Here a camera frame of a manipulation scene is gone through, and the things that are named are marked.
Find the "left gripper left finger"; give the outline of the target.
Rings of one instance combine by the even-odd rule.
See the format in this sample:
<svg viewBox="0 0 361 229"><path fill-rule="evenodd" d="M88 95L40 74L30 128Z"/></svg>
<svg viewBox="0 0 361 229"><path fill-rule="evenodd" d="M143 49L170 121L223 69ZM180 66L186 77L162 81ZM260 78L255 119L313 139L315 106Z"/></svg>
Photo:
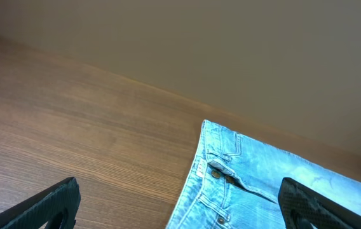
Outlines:
<svg viewBox="0 0 361 229"><path fill-rule="evenodd" d="M81 195L75 177L68 177L0 213L0 229L73 229Z"/></svg>

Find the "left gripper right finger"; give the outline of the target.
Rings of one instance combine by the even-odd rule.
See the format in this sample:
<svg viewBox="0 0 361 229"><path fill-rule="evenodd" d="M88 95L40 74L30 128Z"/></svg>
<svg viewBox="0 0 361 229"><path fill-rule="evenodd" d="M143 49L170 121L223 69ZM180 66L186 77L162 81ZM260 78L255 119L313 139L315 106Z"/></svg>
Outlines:
<svg viewBox="0 0 361 229"><path fill-rule="evenodd" d="M278 204L290 229L361 229L361 216L325 196L285 177Z"/></svg>

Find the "light blue denim shorts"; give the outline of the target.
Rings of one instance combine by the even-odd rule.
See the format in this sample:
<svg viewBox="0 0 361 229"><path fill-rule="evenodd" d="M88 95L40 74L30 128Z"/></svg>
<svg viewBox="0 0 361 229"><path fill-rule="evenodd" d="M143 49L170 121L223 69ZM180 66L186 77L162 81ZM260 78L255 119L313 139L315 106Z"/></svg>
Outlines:
<svg viewBox="0 0 361 229"><path fill-rule="evenodd" d="M290 177L361 215L361 183L204 120L167 228L285 228L278 205Z"/></svg>

